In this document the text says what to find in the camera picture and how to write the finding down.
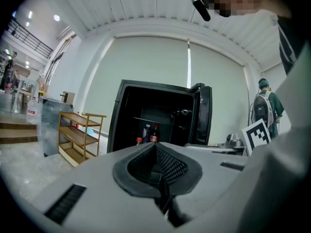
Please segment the large clear water jug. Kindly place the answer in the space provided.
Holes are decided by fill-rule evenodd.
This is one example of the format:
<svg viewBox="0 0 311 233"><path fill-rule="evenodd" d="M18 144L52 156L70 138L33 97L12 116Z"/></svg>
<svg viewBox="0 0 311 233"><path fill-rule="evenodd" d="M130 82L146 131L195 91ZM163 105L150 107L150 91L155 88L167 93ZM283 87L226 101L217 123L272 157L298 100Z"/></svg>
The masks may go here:
<svg viewBox="0 0 311 233"><path fill-rule="evenodd" d="M32 97L27 103L26 121L30 124L37 124L39 121L39 104L36 97Z"/></svg>

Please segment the person's black printed shirt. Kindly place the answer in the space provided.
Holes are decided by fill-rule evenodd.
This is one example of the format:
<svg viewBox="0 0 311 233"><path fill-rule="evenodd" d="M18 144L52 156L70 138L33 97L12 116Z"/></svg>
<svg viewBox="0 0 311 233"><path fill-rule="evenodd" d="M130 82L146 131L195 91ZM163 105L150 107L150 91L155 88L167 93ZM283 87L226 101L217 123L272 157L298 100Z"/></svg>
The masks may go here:
<svg viewBox="0 0 311 233"><path fill-rule="evenodd" d="M286 75L297 62L304 45L311 41L311 29L301 20L277 16L279 53Z"/></svg>

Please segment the blue label drink bottle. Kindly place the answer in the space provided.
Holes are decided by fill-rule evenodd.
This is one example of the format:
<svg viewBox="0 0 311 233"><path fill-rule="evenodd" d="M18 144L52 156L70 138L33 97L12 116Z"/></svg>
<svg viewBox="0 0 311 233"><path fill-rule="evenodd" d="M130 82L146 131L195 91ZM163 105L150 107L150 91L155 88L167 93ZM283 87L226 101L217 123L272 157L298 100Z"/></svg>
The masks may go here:
<svg viewBox="0 0 311 233"><path fill-rule="evenodd" d="M146 124L146 126L143 128L143 142L146 143L148 142L150 136L149 136L149 133L150 133L150 124Z"/></svg>

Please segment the cardboard box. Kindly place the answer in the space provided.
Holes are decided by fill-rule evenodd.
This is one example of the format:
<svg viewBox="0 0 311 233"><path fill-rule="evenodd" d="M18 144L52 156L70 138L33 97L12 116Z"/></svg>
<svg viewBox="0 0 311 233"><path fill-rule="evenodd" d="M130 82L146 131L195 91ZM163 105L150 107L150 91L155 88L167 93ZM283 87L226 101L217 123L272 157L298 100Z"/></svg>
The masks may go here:
<svg viewBox="0 0 311 233"><path fill-rule="evenodd" d="M63 91L63 93L60 94L61 101L68 104L68 105L73 105L74 95L75 95L75 93Z"/></svg>

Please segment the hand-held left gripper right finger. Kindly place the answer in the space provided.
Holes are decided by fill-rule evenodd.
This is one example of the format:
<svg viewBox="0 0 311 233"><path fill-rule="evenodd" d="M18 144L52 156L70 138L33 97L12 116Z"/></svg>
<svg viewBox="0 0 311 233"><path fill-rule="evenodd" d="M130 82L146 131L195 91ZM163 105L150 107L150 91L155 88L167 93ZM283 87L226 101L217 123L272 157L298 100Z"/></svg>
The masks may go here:
<svg viewBox="0 0 311 233"><path fill-rule="evenodd" d="M174 154L178 159L186 156L201 166L202 176L195 187L173 200L174 211L185 218L199 217L210 209L231 186L247 161L247 157L240 155L190 150L164 142L156 143L155 146L170 155Z"/></svg>

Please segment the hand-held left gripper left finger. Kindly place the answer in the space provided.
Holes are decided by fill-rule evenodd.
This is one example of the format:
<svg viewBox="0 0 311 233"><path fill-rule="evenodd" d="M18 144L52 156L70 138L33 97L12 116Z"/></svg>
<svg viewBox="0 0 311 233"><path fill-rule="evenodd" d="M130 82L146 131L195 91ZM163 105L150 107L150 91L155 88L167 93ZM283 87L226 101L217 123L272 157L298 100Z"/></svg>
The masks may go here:
<svg viewBox="0 0 311 233"><path fill-rule="evenodd" d="M45 214L74 184L84 193L62 223L75 233L170 233L174 230L150 198L138 198L121 189L113 178L113 166L124 157L151 144L111 152L85 161L49 184L33 200Z"/></svg>

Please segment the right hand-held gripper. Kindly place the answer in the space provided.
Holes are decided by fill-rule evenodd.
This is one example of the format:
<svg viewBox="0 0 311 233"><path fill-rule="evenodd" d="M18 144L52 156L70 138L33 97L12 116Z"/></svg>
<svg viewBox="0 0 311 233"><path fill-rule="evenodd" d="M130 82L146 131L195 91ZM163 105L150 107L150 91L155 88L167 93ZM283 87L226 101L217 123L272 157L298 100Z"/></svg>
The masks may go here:
<svg viewBox="0 0 311 233"><path fill-rule="evenodd" d="M184 147L203 152L250 156L255 147L269 144L270 142L269 131L264 121L260 119L238 133L229 134L226 138L225 146L185 144Z"/></svg>

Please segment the red-capped dark bottle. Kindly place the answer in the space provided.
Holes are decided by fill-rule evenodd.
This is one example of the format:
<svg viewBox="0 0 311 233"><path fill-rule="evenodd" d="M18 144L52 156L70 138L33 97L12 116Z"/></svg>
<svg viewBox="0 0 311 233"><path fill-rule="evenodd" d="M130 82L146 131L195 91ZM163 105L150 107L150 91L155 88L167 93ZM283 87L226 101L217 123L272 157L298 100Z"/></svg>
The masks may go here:
<svg viewBox="0 0 311 233"><path fill-rule="evenodd" d="M159 142L159 125L158 124L155 125L155 129L150 136L150 141L154 143Z"/></svg>

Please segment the black railing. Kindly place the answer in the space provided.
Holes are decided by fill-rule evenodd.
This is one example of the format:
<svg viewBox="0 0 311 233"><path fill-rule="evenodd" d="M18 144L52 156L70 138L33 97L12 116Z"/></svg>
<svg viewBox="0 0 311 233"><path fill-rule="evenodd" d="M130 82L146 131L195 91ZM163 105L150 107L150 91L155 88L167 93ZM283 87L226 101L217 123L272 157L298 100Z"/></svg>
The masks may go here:
<svg viewBox="0 0 311 233"><path fill-rule="evenodd" d="M6 31L35 52L39 53L41 56L47 59L50 58L53 49L30 33L26 28L18 23L14 17L11 17Z"/></svg>

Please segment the white table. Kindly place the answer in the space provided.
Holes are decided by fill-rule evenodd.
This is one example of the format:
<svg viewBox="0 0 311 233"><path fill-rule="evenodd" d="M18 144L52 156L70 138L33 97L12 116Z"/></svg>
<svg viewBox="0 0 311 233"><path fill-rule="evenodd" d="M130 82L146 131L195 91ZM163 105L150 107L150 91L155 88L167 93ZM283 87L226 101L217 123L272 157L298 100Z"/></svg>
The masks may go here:
<svg viewBox="0 0 311 233"><path fill-rule="evenodd" d="M19 79L19 84L17 87L17 90L15 92L15 98L13 103L13 111L14 113L18 112L18 101L19 101L19 95L22 94L23 96L30 96L31 98L37 97L37 88L38 88L38 82L34 81L30 78L26 78L24 76L21 76Z"/></svg>

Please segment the grey metal cabinet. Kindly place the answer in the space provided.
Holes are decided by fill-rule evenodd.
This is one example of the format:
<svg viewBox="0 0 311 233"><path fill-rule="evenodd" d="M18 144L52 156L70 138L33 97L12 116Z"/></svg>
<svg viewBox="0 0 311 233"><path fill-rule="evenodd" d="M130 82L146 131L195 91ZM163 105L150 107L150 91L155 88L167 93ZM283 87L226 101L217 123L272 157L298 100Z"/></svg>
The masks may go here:
<svg viewBox="0 0 311 233"><path fill-rule="evenodd" d="M72 105L60 100L41 96L39 98L40 120L37 124L37 139L44 157L58 154L58 126L60 112L73 112Z"/></svg>

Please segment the grey roller blind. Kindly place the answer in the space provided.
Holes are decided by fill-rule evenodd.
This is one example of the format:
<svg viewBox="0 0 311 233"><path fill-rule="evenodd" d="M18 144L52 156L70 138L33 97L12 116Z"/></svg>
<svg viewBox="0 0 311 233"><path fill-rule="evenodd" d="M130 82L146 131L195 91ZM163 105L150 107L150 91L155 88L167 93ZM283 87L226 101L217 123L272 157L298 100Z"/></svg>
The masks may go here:
<svg viewBox="0 0 311 233"><path fill-rule="evenodd" d="M102 132L110 121L122 80L187 86L188 45L163 37L125 37L113 41L92 79L83 112L105 115Z"/></svg>
<svg viewBox="0 0 311 233"><path fill-rule="evenodd" d="M191 84L212 88L209 143L223 143L227 135L247 126L248 89L243 67L208 48L190 44Z"/></svg>

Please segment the wooden shelf cart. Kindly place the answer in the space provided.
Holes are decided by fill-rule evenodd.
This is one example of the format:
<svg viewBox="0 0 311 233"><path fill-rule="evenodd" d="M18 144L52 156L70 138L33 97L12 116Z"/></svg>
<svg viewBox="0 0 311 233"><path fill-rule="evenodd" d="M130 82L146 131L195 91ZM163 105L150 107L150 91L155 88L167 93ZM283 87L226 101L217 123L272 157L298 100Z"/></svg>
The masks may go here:
<svg viewBox="0 0 311 233"><path fill-rule="evenodd" d="M105 115L60 112L58 120L59 154L73 167L100 154L101 134L92 136L88 129L101 131Z"/></svg>

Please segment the wooden steps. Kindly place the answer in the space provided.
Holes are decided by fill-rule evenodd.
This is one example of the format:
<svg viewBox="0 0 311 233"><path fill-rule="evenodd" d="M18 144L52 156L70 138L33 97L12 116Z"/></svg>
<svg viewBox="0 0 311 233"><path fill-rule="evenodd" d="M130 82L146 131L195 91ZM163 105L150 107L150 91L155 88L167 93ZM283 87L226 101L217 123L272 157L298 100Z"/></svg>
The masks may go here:
<svg viewBox="0 0 311 233"><path fill-rule="evenodd" d="M0 123L0 144L37 142L36 125Z"/></svg>

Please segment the black mini fridge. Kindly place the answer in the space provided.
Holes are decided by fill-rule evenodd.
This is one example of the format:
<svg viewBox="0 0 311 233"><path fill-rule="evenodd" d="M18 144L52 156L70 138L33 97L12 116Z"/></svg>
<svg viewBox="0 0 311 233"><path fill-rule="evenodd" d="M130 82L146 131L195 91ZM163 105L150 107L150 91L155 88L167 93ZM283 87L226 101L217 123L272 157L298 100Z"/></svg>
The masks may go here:
<svg viewBox="0 0 311 233"><path fill-rule="evenodd" d="M149 136L159 125L159 142L207 145L211 119L210 86L197 83L185 88L122 80L110 122L107 152L136 145L138 137L143 139L146 124L151 125Z"/></svg>

